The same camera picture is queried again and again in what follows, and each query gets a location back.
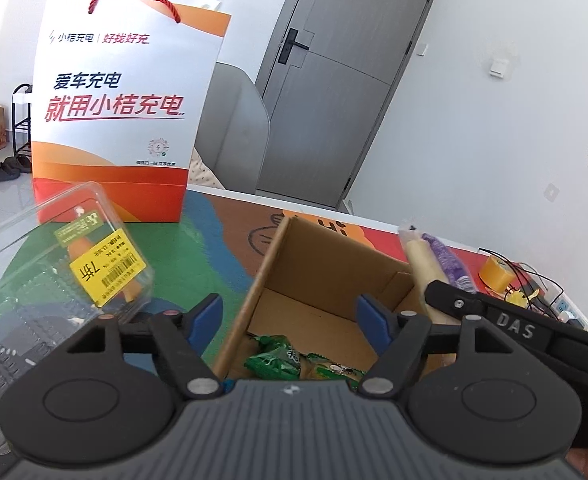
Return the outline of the clear plastic clamshell box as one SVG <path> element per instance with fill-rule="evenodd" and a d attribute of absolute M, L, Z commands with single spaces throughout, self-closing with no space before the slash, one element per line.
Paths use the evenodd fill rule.
<path fill-rule="evenodd" d="M 131 320 L 153 284 L 153 268 L 97 183 L 0 224 L 0 399 L 93 318 Z M 0 428 L 0 455 L 8 451 Z"/>

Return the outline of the grey chair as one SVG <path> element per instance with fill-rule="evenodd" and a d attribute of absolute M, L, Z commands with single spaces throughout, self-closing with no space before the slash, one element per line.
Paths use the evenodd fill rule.
<path fill-rule="evenodd" d="M 218 62 L 205 99 L 195 150 L 228 190 L 256 192 L 270 118 L 261 95 L 240 68 Z"/>

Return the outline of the white orange paper bag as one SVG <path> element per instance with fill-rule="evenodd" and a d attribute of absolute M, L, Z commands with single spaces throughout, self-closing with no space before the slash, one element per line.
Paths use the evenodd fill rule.
<path fill-rule="evenodd" d="M 90 0 L 36 47 L 33 191 L 99 184 L 121 220 L 179 221 L 229 14 L 170 0 Z"/>

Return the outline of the dark green snack packet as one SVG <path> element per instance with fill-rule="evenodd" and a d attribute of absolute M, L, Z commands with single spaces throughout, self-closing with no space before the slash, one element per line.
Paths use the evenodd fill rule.
<path fill-rule="evenodd" d="M 358 388 L 364 376 L 362 370 L 339 364 L 316 353 L 300 358 L 300 378 L 306 380 L 344 380 L 351 390 Z"/>

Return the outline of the colourful cat table mat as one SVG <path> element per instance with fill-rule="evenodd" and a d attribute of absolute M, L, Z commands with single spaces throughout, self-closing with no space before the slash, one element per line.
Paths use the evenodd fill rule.
<path fill-rule="evenodd" d="M 190 309 L 209 294 L 221 296 L 222 323 L 205 351 L 211 365 L 254 283 L 275 231 L 284 218 L 300 217 L 268 214 L 266 247 L 255 249 L 249 244 L 246 212 L 246 205 L 222 208 L 212 198 L 195 194 L 187 197 L 187 215 L 179 223 L 125 224 L 154 271 L 151 300 L 138 312 L 149 309 L 154 298 Z"/>

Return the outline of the black shoe rack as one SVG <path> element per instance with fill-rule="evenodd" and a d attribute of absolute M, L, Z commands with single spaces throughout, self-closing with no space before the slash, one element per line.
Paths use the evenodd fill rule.
<path fill-rule="evenodd" d="M 32 84 L 24 82 L 12 93 L 10 102 L 10 132 L 14 155 L 31 155 Z"/>

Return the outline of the grey door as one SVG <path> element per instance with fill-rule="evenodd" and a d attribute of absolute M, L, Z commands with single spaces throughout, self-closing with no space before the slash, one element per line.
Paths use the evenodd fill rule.
<path fill-rule="evenodd" d="M 270 132 L 257 191 L 336 208 L 433 0 L 285 0 L 256 84 Z"/>

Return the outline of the white power strip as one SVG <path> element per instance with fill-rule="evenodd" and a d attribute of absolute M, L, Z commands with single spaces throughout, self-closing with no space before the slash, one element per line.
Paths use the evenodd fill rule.
<path fill-rule="evenodd" d="M 588 318 L 567 296 L 563 287 L 549 282 L 542 287 L 542 298 L 548 302 L 551 310 L 562 322 L 579 325 L 588 332 Z"/>

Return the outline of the yellow tape roll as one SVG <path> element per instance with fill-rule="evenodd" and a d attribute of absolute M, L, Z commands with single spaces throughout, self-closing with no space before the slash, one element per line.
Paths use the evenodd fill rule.
<path fill-rule="evenodd" d="M 500 258 L 489 256 L 478 271 L 478 277 L 493 292 L 505 292 L 515 280 L 511 267 Z"/>

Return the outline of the brown cardboard box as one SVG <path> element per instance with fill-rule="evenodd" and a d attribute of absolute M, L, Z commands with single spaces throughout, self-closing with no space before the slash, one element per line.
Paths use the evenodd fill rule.
<path fill-rule="evenodd" d="M 253 335 L 284 335 L 303 353 L 318 353 L 358 370 L 376 360 L 356 323 L 356 300 L 370 294 L 393 313 L 415 311 L 435 324 L 454 318 L 428 307 L 426 281 L 395 233 L 369 228 L 347 232 L 301 217 L 275 231 L 254 283 L 224 339 L 213 373 L 243 378 Z"/>

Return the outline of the purple wafer snack pack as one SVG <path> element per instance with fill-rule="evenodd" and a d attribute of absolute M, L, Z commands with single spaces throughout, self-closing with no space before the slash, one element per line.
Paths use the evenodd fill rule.
<path fill-rule="evenodd" d="M 429 306 L 425 290 L 439 281 L 465 292 L 477 292 L 472 274 L 452 249 L 439 238 L 416 230 L 398 231 L 402 250 L 408 258 L 421 306 L 431 322 L 438 325 L 459 325 L 451 315 Z"/>

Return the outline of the dark slippers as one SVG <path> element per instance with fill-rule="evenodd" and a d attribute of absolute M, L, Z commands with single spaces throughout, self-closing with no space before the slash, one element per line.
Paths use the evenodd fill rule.
<path fill-rule="evenodd" d="M 0 162 L 0 182 L 17 180 L 22 174 L 31 173 L 32 162 L 26 155 L 9 156 Z"/>

